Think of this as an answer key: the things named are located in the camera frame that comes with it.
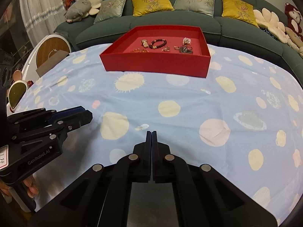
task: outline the blue bedsheet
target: blue bedsheet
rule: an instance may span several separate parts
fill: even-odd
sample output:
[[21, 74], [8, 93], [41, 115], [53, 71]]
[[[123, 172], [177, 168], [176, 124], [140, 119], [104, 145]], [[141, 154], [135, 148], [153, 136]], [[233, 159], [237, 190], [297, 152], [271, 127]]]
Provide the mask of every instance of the blue bedsheet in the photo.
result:
[[208, 163], [283, 221], [303, 193], [303, 90], [268, 61], [209, 45], [207, 78], [106, 72], [109, 44], [73, 52], [39, 79], [17, 111], [82, 105], [92, 122], [34, 175], [37, 209], [95, 163], [116, 163], [156, 130], [189, 164]]

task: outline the metal screw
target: metal screw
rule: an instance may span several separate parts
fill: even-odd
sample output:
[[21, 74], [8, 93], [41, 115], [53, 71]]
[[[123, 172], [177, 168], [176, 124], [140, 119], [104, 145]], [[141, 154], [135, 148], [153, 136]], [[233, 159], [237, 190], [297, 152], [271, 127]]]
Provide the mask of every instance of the metal screw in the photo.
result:
[[175, 159], [175, 156], [173, 156], [172, 154], [167, 154], [167, 155], [165, 155], [165, 159], [169, 160], [169, 161], [172, 161], [172, 160]]
[[212, 167], [208, 164], [203, 164], [201, 166], [201, 169], [202, 169], [202, 171], [209, 172], [212, 169]]
[[136, 154], [130, 154], [130, 155], [128, 156], [128, 158], [129, 158], [130, 160], [136, 160], [136, 159], [138, 159], [138, 155], [136, 155]]
[[95, 164], [95, 165], [93, 165], [93, 170], [95, 171], [95, 172], [98, 172], [98, 171], [100, 171], [102, 169], [102, 165], [100, 165], [100, 164]]

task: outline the yellow pillow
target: yellow pillow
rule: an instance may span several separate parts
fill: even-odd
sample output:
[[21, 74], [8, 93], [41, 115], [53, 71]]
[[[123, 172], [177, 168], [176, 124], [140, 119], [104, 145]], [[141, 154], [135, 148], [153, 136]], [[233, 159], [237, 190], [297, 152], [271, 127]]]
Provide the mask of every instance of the yellow pillow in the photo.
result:
[[132, 0], [134, 5], [133, 16], [142, 16], [158, 11], [173, 11], [169, 0]]
[[223, 14], [222, 17], [242, 20], [251, 25], [258, 27], [254, 15], [254, 8], [252, 5], [241, 0], [222, 0]]

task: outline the red box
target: red box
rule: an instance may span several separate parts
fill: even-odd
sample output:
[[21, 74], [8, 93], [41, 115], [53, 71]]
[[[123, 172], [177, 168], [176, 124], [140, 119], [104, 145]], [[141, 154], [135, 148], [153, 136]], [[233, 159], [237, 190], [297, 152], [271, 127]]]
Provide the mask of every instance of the red box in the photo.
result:
[[[193, 54], [174, 49], [183, 44], [185, 37], [191, 39]], [[171, 51], [163, 52], [162, 47], [148, 48], [148, 53], [131, 52], [144, 49], [142, 39], [147, 39], [149, 44], [165, 39]], [[206, 78], [211, 56], [200, 27], [157, 25], [133, 28], [100, 54], [100, 58], [106, 71], [161, 72]]]

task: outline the green sofa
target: green sofa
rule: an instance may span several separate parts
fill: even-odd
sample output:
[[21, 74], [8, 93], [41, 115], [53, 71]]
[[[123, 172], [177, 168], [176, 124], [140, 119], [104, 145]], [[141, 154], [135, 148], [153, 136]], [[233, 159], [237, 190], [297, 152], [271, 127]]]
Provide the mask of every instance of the green sofa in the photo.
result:
[[[262, 10], [275, 12], [287, 25], [287, 16], [265, 0], [243, 0]], [[81, 22], [60, 24], [54, 32], [64, 34], [75, 50], [96, 44], [112, 43], [124, 33], [142, 25], [189, 25], [199, 26], [208, 44], [233, 48], [268, 60], [291, 73], [303, 84], [303, 59], [286, 44], [280, 43], [259, 28], [240, 20], [221, 17], [222, 0], [215, 0], [214, 17], [189, 11], [163, 11], [134, 17], [133, 4], [126, 0], [121, 17], [94, 24], [94, 17]]]

